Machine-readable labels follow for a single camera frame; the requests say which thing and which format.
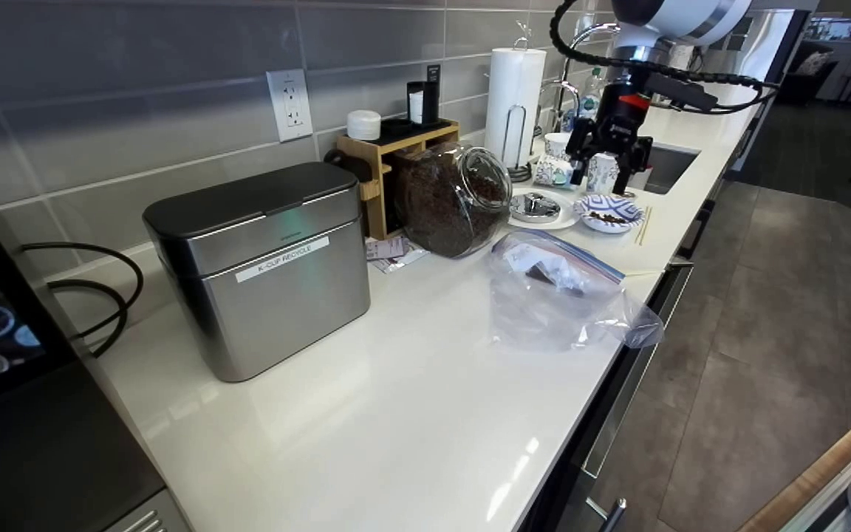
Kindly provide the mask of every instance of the stainless steel bread box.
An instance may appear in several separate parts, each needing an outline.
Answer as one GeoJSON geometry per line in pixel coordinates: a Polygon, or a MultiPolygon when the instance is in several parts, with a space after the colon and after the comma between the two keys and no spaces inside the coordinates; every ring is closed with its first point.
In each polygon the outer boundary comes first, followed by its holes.
{"type": "Polygon", "coordinates": [[[352,175],[309,161],[145,210],[220,380],[246,380],[365,312],[358,204],[352,175]]]}

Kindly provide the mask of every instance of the white countertop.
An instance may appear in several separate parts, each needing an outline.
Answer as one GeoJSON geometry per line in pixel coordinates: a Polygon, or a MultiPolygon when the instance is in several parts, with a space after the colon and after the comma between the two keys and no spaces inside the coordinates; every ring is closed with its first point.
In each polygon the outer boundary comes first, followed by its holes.
{"type": "MultiPolygon", "coordinates": [[[[671,194],[636,198],[649,210],[644,243],[637,229],[559,237],[627,272],[622,287],[647,299],[749,116],[652,110],[641,133],[699,157],[671,194]]],[[[246,383],[213,377],[178,303],[99,356],[194,528],[495,532],[520,522],[621,337],[575,351],[492,343],[482,257],[426,257],[368,274],[365,315],[246,383]]]]}

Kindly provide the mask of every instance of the paper towel roll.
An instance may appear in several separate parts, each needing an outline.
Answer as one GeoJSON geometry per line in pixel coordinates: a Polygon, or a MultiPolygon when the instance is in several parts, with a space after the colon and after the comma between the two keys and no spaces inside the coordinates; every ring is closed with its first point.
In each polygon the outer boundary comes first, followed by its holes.
{"type": "Polygon", "coordinates": [[[545,51],[492,46],[485,147],[507,167],[523,164],[532,147],[545,51]]]}

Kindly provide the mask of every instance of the black power cable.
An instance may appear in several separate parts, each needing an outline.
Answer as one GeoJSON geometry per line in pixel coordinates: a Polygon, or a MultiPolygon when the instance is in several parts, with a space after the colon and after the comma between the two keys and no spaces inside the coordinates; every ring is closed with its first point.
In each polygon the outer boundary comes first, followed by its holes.
{"type": "Polygon", "coordinates": [[[59,288],[87,288],[87,291],[99,291],[99,296],[110,296],[116,302],[116,312],[110,312],[107,318],[77,331],[73,337],[87,337],[107,325],[116,321],[111,334],[93,348],[93,356],[99,356],[126,327],[126,318],[130,318],[130,306],[136,303],[136,299],[141,296],[145,288],[145,274],[138,269],[138,263],[133,263],[126,253],[116,250],[116,249],[104,249],[104,244],[92,244],[92,243],[25,243],[18,249],[19,253],[25,250],[92,250],[92,253],[107,253],[107,257],[116,257],[121,259],[130,272],[133,272],[133,291],[130,299],[124,299],[117,288],[107,287],[107,283],[96,283],[96,281],[82,281],[82,277],[65,277],[65,281],[51,281],[45,283],[46,288],[59,291],[59,288]]]}
{"type": "Polygon", "coordinates": [[[742,76],[742,74],[729,74],[729,71],[680,71],[680,68],[671,68],[671,64],[661,64],[661,62],[636,62],[636,58],[608,58],[608,56],[594,56],[594,54],[585,54],[585,51],[575,51],[565,42],[560,36],[560,20],[565,14],[571,12],[575,0],[565,0],[551,18],[550,18],[550,42],[559,54],[575,58],[575,62],[587,62],[587,64],[602,64],[602,68],[621,68],[621,71],[637,71],[637,74],[667,74],[674,79],[689,79],[689,83],[727,83],[727,85],[746,85],[752,88],[755,95],[745,104],[729,104],[729,105],[715,105],[715,110],[693,110],[693,111],[704,111],[704,116],[729,116],[729,111],[739,111],[739,110],[746,110],[746,105],[755,105],[755,104],[764,104],[771,101],[774,95],[764,95],[764,88],[774,88],[761,79],[752,79],[752,76],[742,76]]]}

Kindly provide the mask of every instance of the wall outlet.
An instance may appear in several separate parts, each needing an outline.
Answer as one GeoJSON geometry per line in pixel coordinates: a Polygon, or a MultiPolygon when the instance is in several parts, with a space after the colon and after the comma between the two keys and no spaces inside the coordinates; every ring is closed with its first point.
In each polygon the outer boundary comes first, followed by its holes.
{"type": "Polygon", "coordinates": [[[309,104],[305,71],[268,71],[272,110],[281,139],[309,136],[309,104]]]}

